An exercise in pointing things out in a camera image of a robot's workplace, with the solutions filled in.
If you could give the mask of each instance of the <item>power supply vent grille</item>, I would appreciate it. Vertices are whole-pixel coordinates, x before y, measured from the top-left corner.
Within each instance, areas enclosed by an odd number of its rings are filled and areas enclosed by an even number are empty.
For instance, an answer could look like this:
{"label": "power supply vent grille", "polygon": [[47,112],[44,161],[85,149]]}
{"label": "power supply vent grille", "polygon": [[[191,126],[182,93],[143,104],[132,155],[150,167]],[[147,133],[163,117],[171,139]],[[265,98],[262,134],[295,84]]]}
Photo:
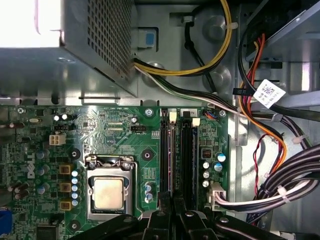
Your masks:
{"label": "power supply vent grille", "polygon": [[88,0],[87,44],[129,81],[132,0]]}

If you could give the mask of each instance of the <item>green circuit board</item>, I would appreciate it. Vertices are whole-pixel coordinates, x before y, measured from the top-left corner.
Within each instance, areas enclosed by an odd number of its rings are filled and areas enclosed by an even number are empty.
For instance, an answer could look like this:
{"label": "green circuit board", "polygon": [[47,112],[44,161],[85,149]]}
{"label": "green circuit board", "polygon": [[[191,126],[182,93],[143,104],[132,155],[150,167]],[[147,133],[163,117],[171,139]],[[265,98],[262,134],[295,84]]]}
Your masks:
{"label": "green circuit board", "polygon": [[[228,160],[223,163],[221,172],[215,171],[213,167],[217,161],[216,153],[224,153],[228,159],[228,117],[208,119],[203,115],[204,108],[195,110],[200,118],[200,126],[197,127],[198,157],[194,167],[198,176],[197,201],[201,210],[206,204],[207,192],[202,187],[203,149],[211,150],[210,158],[206,159],[210,165],[207,169],[210,172],[209,180],[221,183],[224,189],[228,187]],[[54,116],[63,114],[72,118],[54,119]],[[5,239],[42,240],[39,238],[39,228],[49,226],[55,218],[61,218],[56,228],[58,240],[67,240],[99,224],[99,221],[87,218],[87,180],[82,159],[88,154],[133,156],[138,166],[135,169],[137,182],[132,183],[133,214],[138,217],[139,209],[143,212],[157,209],[161,165],[160,107],[1,106],[0,117],[3,124],[23,123],[22,128],[10,130],[14,136],[13,142],[2,145],[0,187],[18,181],[28,183],[28,196],[17,200],[14,193],[14,200],[7,206],[13,212],[13,229]],[[65,135],[65,144],[50,145],[50,135],[57,132]],[[179,134],[177,131],[177,145],[182,141]],[[72,156],[75,149],[80,151],[78,159]],[[151,159],[144,159],[145,150],[149,153],[151,151]],[[44,166],[45,174],[38,174]],[[70,183],[73,176],[62,174],[61,166],[69,166],[72,171],[78,172],[78,204],[68,210],[61,209],[61,202],[71,202],[71,192],[61,192],[60,184]],[[153,194],[152,200],[148,202],[145,200],[147,183],[152,185]]]}

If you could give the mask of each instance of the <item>barcode label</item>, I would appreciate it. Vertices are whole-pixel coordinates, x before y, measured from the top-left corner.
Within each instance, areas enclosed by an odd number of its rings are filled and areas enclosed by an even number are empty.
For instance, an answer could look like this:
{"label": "barcode label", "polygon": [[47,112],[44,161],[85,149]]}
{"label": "barcode label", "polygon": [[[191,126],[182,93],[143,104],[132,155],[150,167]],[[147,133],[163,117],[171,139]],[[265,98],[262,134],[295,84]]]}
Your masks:
{"label": "barcode label", "polygon": [[286,92],[284,90],[265,79],[253,94],[253,97],[269,109],[285,94]]}

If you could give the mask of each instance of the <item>motherboard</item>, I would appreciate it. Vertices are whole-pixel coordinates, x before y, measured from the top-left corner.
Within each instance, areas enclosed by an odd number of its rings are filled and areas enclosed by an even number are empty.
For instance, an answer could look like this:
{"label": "motherboard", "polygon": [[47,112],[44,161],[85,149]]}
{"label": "motherboard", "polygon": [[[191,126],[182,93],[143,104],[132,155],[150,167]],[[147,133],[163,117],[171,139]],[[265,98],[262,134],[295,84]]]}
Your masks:
{"label": "motherboard", "polygon": [[12,214],[0,238],[67,240],[156,210],[163,191],[203,211],[213,182],[228,188],[220,109],[1,106],[0,121],[0,191],[11,198],[0,196],[0,215]]}

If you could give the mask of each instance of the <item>cpu socket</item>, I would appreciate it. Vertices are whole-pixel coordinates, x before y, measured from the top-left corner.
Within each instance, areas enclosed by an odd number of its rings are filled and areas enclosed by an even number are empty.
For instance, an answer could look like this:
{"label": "cpu socket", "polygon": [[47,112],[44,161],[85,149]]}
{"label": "cpu socket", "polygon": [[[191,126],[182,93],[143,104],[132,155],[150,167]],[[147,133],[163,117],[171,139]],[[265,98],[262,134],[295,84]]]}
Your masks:
{"label": "cpu socket", "polygon": [[86,171],[87,218],[107,221],[120,214],[133,214],[133,171],[135,163],[99,164]]}

